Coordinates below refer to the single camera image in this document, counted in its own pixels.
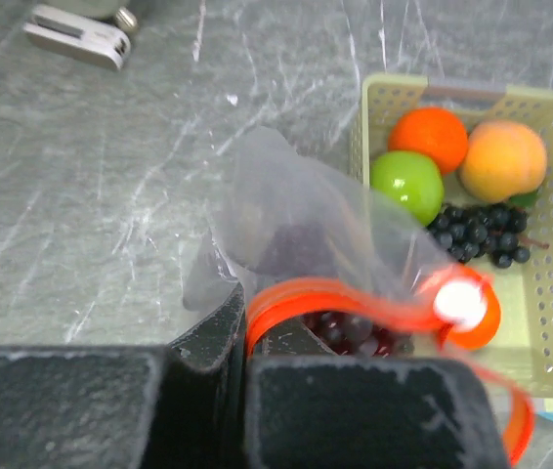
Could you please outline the dark blue grape bunch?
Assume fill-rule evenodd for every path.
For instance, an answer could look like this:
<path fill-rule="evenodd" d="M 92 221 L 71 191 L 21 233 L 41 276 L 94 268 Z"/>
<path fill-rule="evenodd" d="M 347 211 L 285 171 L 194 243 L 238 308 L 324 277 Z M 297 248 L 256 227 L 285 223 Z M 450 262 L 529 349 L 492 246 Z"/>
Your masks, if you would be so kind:
<path fill-rule="evenodd" d="M 494 267 L 508 269 L 526 264 L 534 249 L 549 248 L 528 234 L 528 224 L 528 210 L 513 204 L 445 204 L 426 230 L 461 264 L 486 257 Z"/>

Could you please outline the yellow-green perforated plastic basket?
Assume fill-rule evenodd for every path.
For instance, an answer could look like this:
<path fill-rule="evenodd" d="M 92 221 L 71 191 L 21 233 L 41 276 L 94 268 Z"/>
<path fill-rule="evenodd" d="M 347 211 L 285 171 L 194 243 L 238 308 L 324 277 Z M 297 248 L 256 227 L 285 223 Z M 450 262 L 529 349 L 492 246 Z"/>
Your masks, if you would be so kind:
<path fill-rule="evenodd" d="M 350 135 L 350 174 L 369 180 L 372 157 L 386 148 L 396 121 L 422 106 L 445 107 L 468 128 L 508 119 L 531 127 L 548 155 L 547 174 L 530 210 L 532 255 L 523 265 L 488 273 L 502 320 L 492 342 L 478 353 L 487 366 L 513 378 L 532 395 L 535 407 L 553 412 L 553 90 L 477 83 L 422 75 L 374 73 L 363 81 Z"/>

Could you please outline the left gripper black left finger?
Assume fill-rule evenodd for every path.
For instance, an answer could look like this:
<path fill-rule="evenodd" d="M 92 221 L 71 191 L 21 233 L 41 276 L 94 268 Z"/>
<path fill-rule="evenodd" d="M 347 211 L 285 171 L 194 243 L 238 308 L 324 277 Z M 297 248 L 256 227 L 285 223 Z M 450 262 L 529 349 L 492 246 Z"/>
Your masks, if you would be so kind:
<path fill-rule="evenodd" d="M 154 346 L 0 346 L 0 468 L 228 468 L 243 293 Z"/>

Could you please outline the red-zipper clear bag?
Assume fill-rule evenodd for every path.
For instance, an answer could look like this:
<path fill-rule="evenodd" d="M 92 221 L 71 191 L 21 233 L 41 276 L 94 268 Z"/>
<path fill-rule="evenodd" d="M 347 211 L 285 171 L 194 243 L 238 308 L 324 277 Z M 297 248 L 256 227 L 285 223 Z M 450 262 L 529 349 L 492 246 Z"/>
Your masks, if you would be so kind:
<path fill-rule="evenodd" d="M 239 288 L 251 468 L 510 468 L 528 394 L 478 363 L 491 281 L 405 209 L 258 127 L 184 284 L 202 309 Z"/>

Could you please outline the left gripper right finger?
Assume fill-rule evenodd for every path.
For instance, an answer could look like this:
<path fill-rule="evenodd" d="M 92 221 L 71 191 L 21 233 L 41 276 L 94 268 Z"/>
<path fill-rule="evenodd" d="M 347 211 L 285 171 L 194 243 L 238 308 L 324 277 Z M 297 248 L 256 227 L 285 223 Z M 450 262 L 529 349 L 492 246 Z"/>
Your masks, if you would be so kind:
<path fill-rule="evenodd" d="M 506 468 L 483 383 L 435 358 L 256 354 L 246 362 L 251 468 Z"/>

